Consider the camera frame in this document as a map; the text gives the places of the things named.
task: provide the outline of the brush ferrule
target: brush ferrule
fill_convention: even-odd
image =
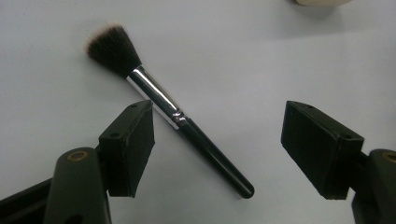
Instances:
[[[186,116],[175,101],[158,82],[140,65],[126,78],[143,97],[150,99],[154,107],[166,120],[178,129],[186,121]]]

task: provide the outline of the black brush handle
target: black brush handle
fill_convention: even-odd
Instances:
[[[222,154],[192,119],[187,119],[187,122],[180,125],[178,131],[224,176],[236,191],[238,191],[239,195],[246,199],[253,196],[253,185]]]

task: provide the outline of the white background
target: white background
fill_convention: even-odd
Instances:
[[[342,122],[366,153],[396,149],[395,11],[394,0],[0,1],[0,199],[50,178],[67,150],[96,147],[143,99],[86,56],[118,23],[256,194],[241,199],[155,113],[136,198],[110,199],[113,223],[354,223],[354,192],[324,200],[281,146],[285,103]]]

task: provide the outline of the brass screw insert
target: brass screw insert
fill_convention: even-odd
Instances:
[[[87,151],[75,151],[73,153],[70,153],[67,156],[68,161],[83,161],[87,159],[88,157],[88,152]]]

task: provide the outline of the dark bristle tip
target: dark bristle tip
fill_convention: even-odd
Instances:
[[[123,78],[142,64],[132,41],[120,25],[110,26],[94,38],[87,47],[87,53]]]

